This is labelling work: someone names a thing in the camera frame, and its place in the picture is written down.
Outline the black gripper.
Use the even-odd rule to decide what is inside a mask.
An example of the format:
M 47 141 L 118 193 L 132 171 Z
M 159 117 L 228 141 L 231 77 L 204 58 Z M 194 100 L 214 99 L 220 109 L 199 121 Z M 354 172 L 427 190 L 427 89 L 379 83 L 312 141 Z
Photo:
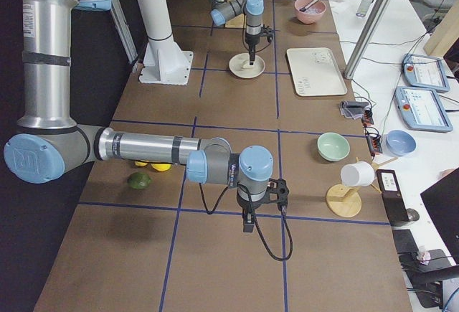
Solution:
M 244 199 L 237 193 L 237 203 L 242 208 L 243 232 L 251 233 L 254 229 L 255 210 L 259 207 L 259 202 Z
M 254 65 L 256 46 L 258 45 L 258 35 L 246 34 L 245 43 L 248 46 L 249 65 Z

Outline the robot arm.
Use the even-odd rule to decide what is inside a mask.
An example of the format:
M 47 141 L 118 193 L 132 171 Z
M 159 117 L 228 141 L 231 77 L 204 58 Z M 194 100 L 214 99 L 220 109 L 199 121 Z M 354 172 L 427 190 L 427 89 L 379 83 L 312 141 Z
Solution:
M 16 120 L 24 112 L 21 0 L 1 0 L 1 141 L 14 135 Z M 175 108 L 185 97 L 196 97 L 203 60 L 193 63 L 188 88 L 151 86 L 139 98 L 123 100 L 131 71 L 121 40 L 107 12 L 73 11 L 70 113 L 79 123 L 108 126 L 118 108 L 125 111 L 121 128 L 132 128 L 133 119 L 173 120 L 161 107 Z M 58 247 L 92 166 L 85 164 L 61 179 L 29 184 L 1 167 L 1 247 Z
M 256 46 L 260 38 L 270 36 L 270 32 L 262 24 L 264 13 L 263 0 L 209 0 L 210 11 L 215 25 L 222 26 L 237 16 L 245 15 L 245 43 L 248 46 L 248 65 L 253 66 L 256 58 Z

